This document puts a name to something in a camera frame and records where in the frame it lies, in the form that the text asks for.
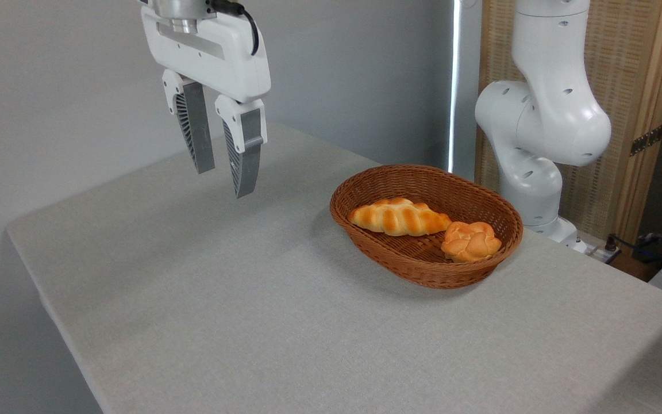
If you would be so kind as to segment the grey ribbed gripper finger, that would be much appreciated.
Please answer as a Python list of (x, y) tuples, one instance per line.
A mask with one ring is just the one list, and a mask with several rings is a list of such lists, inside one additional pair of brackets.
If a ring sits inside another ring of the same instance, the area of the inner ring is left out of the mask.
[(215, 168), (204, 86), (171, 69), (162, 75), (168, 110), (176, 116), (195, 170), (203, 174)]
[(215, 109), (222, 120), (234, 191), (241, 198), (255, 190), (259, 175), (261, 147), (267, 142), (265, 107), (262, 99), (239, 103), (221, 94)]

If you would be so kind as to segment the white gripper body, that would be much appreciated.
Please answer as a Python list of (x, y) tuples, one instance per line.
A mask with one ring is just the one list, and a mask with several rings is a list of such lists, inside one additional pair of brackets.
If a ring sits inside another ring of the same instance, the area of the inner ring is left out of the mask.
[(185, 78), (245, 103), (271, 89), (267, 53), (261, 33), (254, 37), (249, 21), (218, 13), (197, 23), (193, 34), (176, 32), (152, 8), (140, 10), (149, 50), (156, 62)]

